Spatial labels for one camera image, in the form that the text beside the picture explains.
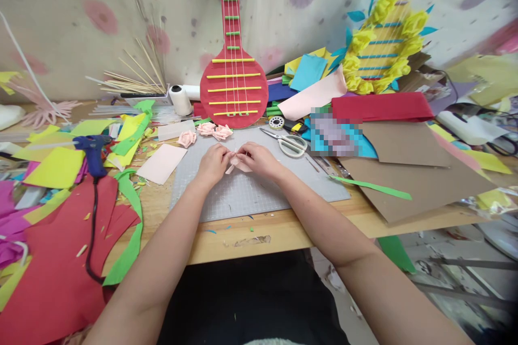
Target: glue gun cord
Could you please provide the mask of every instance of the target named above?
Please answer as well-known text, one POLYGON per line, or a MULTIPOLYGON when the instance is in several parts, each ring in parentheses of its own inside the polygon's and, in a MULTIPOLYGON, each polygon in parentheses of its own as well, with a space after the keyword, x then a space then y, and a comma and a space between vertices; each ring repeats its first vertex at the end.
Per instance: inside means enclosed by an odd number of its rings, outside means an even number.
POLYGON ((96 237, 96 216, 97 216, 97 202, 98 202, 98 193, 97 193, 97 182, 99 181, 99 178, 95 177, 93 179, 93 210, 92 210, 92 234, 90 237, 90 245, 88 246, 88 254, 86 255, 86 271, 90 277, 95 280, 99 284, 103 284, 103 279, 97 274, 94 273, 92 268, 90 267, 90 259, 92 257, 92 250, 93 250, 93 242, 96 237))

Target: blue glue gun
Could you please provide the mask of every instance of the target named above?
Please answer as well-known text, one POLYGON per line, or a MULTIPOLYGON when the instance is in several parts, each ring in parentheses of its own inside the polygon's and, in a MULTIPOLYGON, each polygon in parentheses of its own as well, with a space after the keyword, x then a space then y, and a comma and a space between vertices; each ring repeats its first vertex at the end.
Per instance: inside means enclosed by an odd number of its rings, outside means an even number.
POLYGON ((86 153, 86 163, 88 172, 94 178, 102 178, 108 174, 103 166, 102 152, 103 148, 112 142, 110 136, 77 136, 73 142, 76 149, 83 150, 86 153))

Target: person's left hand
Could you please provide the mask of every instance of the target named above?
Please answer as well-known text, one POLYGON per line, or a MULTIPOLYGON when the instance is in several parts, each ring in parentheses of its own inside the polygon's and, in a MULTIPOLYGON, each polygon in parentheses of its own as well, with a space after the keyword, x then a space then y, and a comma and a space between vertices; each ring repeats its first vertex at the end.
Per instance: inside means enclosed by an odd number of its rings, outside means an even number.
POLYGON ((200 162, 198 173, 194 178, 201 185, 209 189, 220 181, 227 169, 228 162, 235 153, 218 143, 210 147, 200 162))

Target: person's right hand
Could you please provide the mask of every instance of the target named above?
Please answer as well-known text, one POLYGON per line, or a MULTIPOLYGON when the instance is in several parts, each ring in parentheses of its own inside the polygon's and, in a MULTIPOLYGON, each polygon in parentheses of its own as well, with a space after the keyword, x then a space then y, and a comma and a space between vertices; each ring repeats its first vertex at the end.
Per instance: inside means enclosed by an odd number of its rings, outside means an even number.
POLYGON ((254 142, 243 144, 236 157, 253 172, 273 181, 282 177, 286 169, 275 159, 268 148, 254 142))

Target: hand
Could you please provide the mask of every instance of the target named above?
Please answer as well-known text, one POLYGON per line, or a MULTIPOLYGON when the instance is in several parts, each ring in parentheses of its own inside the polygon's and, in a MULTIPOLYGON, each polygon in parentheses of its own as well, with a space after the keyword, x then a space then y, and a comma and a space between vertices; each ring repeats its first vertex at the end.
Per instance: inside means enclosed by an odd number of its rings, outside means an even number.
POLYGON ((243 144, 236 157, 253 172, 273 181, 281 178, 286 171, 286 167, 275 159, 268 148, 254 142, 243 144))
POLYGON ((220 181, 227 169, 228 162, 235 153, 218 143, 210 147, 200 162, 198 173, 194 178, 201 185, 205 185, 208 189, 212 189, 216 183, 220 181))

